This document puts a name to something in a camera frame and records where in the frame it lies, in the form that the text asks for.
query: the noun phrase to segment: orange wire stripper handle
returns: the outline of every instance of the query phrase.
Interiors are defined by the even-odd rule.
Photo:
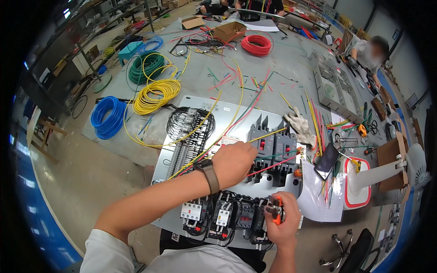
[[[279,202],[278,206],[281,207],[282,206],[282,199],[280,196],[276,197],[276,200]],[[276,219],[273,219],[273,222],[277,225],[280,225],[282,223],[281,221],[281,215],[278,213],[276,214]]]

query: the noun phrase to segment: hand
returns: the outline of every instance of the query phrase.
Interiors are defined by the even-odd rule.
[[[249,142],[239,141],[221,147],[212,157],[220,189],[232,187],[243,181],[257,154],[258,150]]]
[[[357,60],[356,59],[354,59],[354,58],[352,58],[352,57],[348,57],[347,58],[347,66],[348,67],[350,67],[350,68],[354,68],[354,67],[357,67]]]
[[[280,196],[282,203],[284,203],[285,220],[280,225],[276,225],[273,222],[272,214],[265,212],[267,236],[271,242],[276,244],[278,249],[294,250],[296,246],[295,234],[301,218],[298,202],[292,193],[278,191],[272,194],[272,197],[277,196]]]

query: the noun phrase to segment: screwdriver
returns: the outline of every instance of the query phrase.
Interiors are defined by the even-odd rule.
[[[357,173],[360,172],[360,169],[361,169],[361,161],[356,161],[356,160],[350,158],[349,156],[347,156],[347,155],[345,155],[345,154],[343,154],[343,153],[341,153],[341,152],[338,152],[338,153],[341,154],[341,155],[343,155],[343,156],[345,156],[345,157],[347,157],[347,158],[349,158],[350,161],[351,161],[353,164],[355,164],[355,165],[357,166]]]

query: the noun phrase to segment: blue plastic stool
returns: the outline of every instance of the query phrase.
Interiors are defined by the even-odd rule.
[[[120,64],[124,66],[123,60],[129,60],[137,52],[138,48],[143,45],[142,41],[133,41],[123,48],[118,54]]]

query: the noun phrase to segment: work glove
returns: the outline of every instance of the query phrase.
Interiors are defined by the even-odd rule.
[[[297,107],[292,107],[294,113],[289,112],[284,114],[284,118],[290,123],[293,129],[296,130],[296,139],[300,143],[310,144],[311,147],[316,146],[316,136],[311,134],[308,126],[308,120],[304,119]]]
[[[354,58],[349,56],[347,58],[347,66],[350,67],[350,68],[357,67],[358,66],[357,60],[355,60]]]

